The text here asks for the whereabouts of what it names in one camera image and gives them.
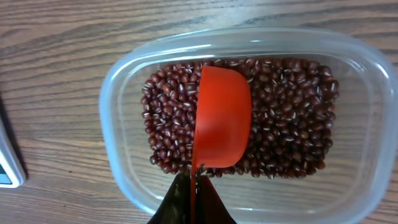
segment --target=adzuki bean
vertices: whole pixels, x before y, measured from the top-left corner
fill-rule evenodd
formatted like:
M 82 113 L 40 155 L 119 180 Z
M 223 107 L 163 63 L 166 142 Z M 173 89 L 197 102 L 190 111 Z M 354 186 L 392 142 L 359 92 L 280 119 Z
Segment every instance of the adzuki bean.
M 189 172 L 201 69 L 204 65 L 241 73 L 251 89 L 252 121 L 246 152 L 237 164 L 202 169 L 208 177 L 251 173 L 304 178 L 326 167 L 332 147 L 339 84 L 330 67 L 299 58 L 228 58 L 168 65 L 142 87 L 150 163 L 166 174 Z

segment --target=wooden table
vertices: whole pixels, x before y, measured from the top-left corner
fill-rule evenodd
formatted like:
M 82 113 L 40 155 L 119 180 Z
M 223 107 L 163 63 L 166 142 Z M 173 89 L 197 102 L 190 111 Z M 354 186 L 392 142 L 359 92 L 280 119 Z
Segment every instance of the wooden table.
M 398 67 L 396 0 L 0 0 L 0 92 L 29 171 L 0 190 L 0 222 L 146 223 L 119 191 L 98 93 L 110 66 L 159 37 L 231 26 L 338 30 Z M 398 223 L 398 163 L 362 223 Z

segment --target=orange spatula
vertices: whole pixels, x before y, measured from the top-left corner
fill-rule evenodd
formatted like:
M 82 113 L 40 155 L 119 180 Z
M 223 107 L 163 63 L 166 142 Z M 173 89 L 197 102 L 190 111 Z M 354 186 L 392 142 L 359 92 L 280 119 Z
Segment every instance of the orange spatula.
M 248 143 L 251 94 L 246 79 L 234 70 L 203 66 L 193 140 L 191 218 L 195 221 L 196 171 L 229 167 L 242 157 Z

